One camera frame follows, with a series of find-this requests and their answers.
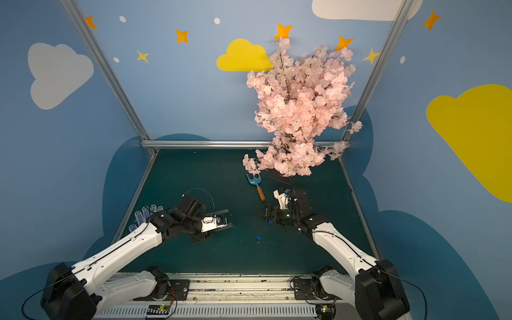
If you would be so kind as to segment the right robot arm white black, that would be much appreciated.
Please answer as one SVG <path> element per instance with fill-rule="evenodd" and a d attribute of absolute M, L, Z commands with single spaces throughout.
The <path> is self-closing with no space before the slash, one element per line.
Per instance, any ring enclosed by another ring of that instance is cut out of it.
<path fill-rule="evenodd" d="M 294 227 L 323 248 L 342 266 L 344 273 L 324 267 L 309 281 L 292 280 L 297 299 L 344 301 L 362 319 L 399 319 L 411 306 L 397 268 L 388 260 L 365 253 L 342 235 L 324 216 L 315 213 L 302 190 L 279 188 L 273 192 L 276 205 L 268 205 L 263 219 L 283 227 Z"/>

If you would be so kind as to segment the clear test tube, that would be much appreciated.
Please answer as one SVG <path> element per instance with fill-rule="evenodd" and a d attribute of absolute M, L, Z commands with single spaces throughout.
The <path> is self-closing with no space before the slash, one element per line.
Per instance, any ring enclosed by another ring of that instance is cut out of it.
<path fill-rule="evenodd" d="M 223 209 L 223 210 L 207 213 L 205 216 L 206 217 L 217 217 L 217 216 L 220 216 L 220 215 L 225 215 L 227 213 L 229 213 L 229 210 L 228 209 Z"/>

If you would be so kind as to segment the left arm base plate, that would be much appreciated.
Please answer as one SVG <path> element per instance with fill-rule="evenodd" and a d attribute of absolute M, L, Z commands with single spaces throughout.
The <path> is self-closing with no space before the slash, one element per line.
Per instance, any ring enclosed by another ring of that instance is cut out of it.
<path fill-rule="evenodd" d="M 190 281 L 188 279 L 171 279 L 157 282 L 150 295 L 135 298 L 134 301 L 185 301 L 189 292 Z"/>

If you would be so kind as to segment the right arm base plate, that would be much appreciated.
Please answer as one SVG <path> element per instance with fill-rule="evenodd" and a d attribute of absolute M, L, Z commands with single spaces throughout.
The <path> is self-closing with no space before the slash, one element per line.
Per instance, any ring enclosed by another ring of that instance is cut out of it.
<path fill-rule="evenodd" d="M 289 280 L 296 300 L 334 301 L 337 296 L 327 293 L 318 279 L 293 277 Z"/>

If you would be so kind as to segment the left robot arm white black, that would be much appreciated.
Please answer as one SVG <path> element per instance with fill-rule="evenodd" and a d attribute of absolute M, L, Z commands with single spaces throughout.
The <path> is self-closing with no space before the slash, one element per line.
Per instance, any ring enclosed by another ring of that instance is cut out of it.
<path fill-rule="evenodd" d="M 190 195 L 184 195 L 179 205 L 170 209 L 146 209 L 138 226 L 108 248 L 70 267 L 65 263 L 55 266 L 40 290 L 40 305 L 50 319 L 93 319 L 133 299 L 177 301 L 169 277 L 158 267 L 122 280 L 112 281 L 111 277 L 181 234 L 199 242 L 229 226 L 226 217 L 207 214 L 206 206 Z"/>

